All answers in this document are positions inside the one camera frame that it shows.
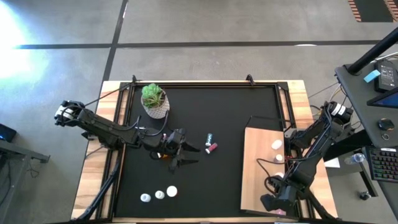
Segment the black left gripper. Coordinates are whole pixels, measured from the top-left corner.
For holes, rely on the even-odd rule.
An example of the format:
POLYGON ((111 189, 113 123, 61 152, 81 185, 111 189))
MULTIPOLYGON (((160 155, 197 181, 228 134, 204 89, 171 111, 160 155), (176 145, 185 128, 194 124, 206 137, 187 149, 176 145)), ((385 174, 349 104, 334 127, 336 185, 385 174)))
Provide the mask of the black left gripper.
POLYGON ((182 149, 184 151, 200 152, 199 148, 185 141, 184 129, 176 129, 170 134, 169 137, 164 136, 162 143, 163 151, 160 153, 160 158, 163 159, 168 157, 171 159, 169 164, 169 172, 175 172, 175 170, 181 166, 198 162, 198 160, 185 159, 184 155, 180 153, 182 149))

